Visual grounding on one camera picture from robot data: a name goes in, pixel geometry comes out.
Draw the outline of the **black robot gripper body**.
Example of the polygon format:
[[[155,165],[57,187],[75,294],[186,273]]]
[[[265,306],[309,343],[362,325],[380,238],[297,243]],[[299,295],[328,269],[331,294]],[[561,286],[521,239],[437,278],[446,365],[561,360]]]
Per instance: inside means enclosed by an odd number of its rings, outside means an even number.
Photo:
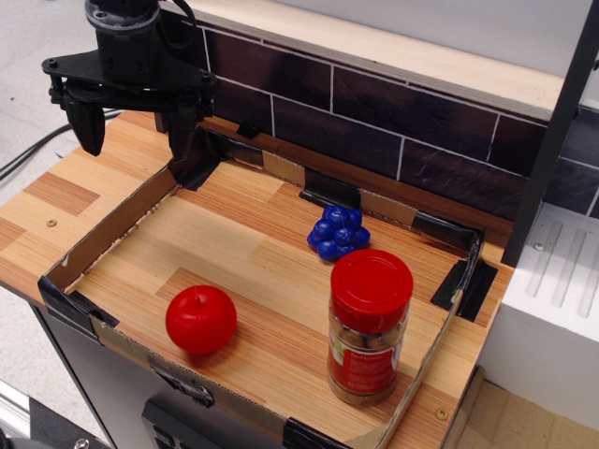
[[[195,27],[170,41],[158,1],[86,1],[84,11],[97,49],[42,63],[53,103],[64,106],[72,86],[74,98],[98,106],[212,115],[215,76],[174,53],[194,43]]]

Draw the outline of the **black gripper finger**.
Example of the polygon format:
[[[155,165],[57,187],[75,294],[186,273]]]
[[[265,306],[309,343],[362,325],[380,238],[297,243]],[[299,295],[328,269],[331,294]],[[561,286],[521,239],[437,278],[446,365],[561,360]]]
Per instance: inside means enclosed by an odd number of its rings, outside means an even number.
[[[196,130],[193,109],[173,112],[168,119],[168,142],[173,161],[179,163],[188,157]]]
[[[105,137],[105,113],[98,101],[68,98],[65,112],[80,146],[92,156],[102,151]]]

